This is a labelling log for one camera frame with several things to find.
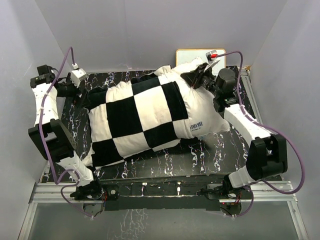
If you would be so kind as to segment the white pillow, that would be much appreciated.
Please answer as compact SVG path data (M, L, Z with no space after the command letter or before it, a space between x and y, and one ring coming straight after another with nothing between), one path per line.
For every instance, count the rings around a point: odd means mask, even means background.
M203 63L204 61L197 57L174 68L163 65L149 74L158 77L161 84L175 82L178 85L187 111L187 119L173 121L179 139L192 139L230 130L229 123L214 108L214 95L202 86L191 88L181 77L181 74L191 72Z

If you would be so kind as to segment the black white checkered pillowcase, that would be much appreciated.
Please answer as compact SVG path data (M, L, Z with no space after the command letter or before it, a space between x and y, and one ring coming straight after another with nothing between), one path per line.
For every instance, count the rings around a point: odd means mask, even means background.
M87 165L123 162L144 151L159 151L192 137L181 88L164 77L137 78L87 94L91 148Z

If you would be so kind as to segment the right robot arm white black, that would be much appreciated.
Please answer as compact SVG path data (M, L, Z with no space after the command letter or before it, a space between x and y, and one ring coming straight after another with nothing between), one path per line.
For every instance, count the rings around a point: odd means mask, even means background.
M211 68L204 63L191 72L182 73L181 77L191 88L203 87L214 95L216 112L235 127L249 146L245 166L226 175L222 185L215 187L213 193L233 199L244 186L288 170L286 139L260 126L245 111L234 92L238 86L234 71L223 68L214 76Z

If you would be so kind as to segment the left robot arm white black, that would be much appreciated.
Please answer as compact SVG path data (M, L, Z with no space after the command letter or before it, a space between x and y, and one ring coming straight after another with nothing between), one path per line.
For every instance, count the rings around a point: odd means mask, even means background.
M81 81L88 75L77 64L66 77L57 78L54 68L48 65L37 67L38 76L30 79L36 103L34 127L28 135L46 160L63 167L77 182L76 191L70 196L75 200L97 200L103 195L103 187L94 175L92 167L87 167L76 153L77 144L58 115L57 98L72 97L80 107L87 90L80 88Z

